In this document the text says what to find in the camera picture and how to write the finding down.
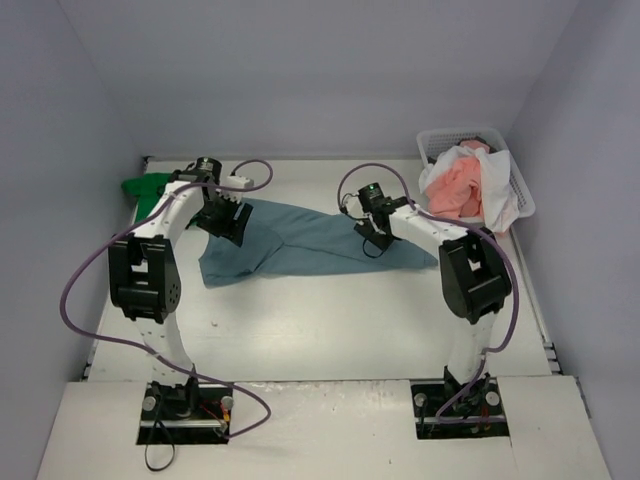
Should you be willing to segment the grey-blue t shirt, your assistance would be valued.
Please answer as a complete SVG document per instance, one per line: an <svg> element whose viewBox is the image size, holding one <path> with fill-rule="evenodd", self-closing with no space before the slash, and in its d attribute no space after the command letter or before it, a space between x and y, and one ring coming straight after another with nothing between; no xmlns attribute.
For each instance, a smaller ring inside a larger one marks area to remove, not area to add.
<svg viewBox="0 0 640 480"><path fill-rule="evenodd" d="M199 266L207 288L240 283L255 275L326 276L423 270L434 256L405 241L382 253L356 233L343 215L250 199L253 207L243 244L210 236Z"/></svg>

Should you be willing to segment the green t shirt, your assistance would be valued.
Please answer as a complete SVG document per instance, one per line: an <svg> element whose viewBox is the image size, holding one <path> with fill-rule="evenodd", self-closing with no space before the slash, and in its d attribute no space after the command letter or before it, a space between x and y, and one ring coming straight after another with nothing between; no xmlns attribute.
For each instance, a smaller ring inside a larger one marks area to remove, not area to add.
<svg viewBox="0 0 640 480"><path fill-rule="evenodd" d="M171 180L169 174L145 174L126 180L123 186L137 199L136 222L126 233L138 237L179 235L204 206L200 187L190 181Z"/></svg>

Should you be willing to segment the white laundry basket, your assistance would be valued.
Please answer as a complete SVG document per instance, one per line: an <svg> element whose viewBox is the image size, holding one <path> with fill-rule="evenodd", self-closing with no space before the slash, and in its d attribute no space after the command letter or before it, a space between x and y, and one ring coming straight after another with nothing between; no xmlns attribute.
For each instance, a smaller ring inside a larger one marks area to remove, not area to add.
<svg viewBox="0 0 640 480"><path fill-rule="evenodd" d="M423 130L417 134L416 142L424 168L427 169L430 159L436 160L441 153L459 145L462 141L471 139L478 139L496 151L508 150L501 133L489 126ZM531 217L535 213L535 202L514 158L511 158L510 186L517 196L519 217Z"/></svg>

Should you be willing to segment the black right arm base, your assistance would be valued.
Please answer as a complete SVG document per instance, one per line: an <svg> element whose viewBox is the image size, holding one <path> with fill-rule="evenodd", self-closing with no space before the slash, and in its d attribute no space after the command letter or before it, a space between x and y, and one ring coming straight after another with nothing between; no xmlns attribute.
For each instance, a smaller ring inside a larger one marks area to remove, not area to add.
<svg viewBox="0 0 640 480"><path fill-rule="evenodd" d="M439 409L454 395L443 380L410 383L418 440L458 440L509 437L510 431L498 382L486 375L440 416Z"/></svg>

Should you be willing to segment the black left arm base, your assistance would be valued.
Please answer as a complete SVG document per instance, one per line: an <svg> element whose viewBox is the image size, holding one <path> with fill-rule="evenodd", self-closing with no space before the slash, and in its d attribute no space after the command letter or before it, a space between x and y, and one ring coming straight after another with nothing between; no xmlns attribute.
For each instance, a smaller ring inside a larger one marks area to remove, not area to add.
<svg viewBox="0 0 640 480"><path fill-rule="evenodd" d="M226 445L233 406L230 388L201 385L195 404L186 407L149 384L142 400L136 444Z"/></svg>

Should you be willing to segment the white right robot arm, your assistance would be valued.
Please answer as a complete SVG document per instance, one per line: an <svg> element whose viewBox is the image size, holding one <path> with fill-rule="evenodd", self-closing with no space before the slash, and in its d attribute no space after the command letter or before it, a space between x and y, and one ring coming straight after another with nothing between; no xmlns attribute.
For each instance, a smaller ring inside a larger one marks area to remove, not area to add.
<svg viewBox="0 0 640 480"><path fill-rule="evenodd" d="M381 251L407 241L438 259L444 302L456 319L442 398L455 412L468 410L479 397L473 380L484 370L493 325L512 291L504 261L483 234L430 220L377 183L359 189L357 199L364 218L355 230L365 240Z"/></svg>

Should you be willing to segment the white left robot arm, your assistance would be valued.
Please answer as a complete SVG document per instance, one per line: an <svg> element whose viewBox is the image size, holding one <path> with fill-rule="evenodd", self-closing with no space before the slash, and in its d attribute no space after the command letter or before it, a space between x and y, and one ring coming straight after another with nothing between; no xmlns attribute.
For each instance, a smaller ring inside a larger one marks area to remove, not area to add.
<svg viewBox="0 0 640 480"><path fill-rule="evenodd" d="M152 394L180 420L196 414L200 395L177 322L182 284L174 246L195 223L240 247L253 210L242 196L254 181L237 174L221 179L221 169L220 162L201 157L190 168L174 171L147 222L108 248L111 301L151 350Z"/></svg>

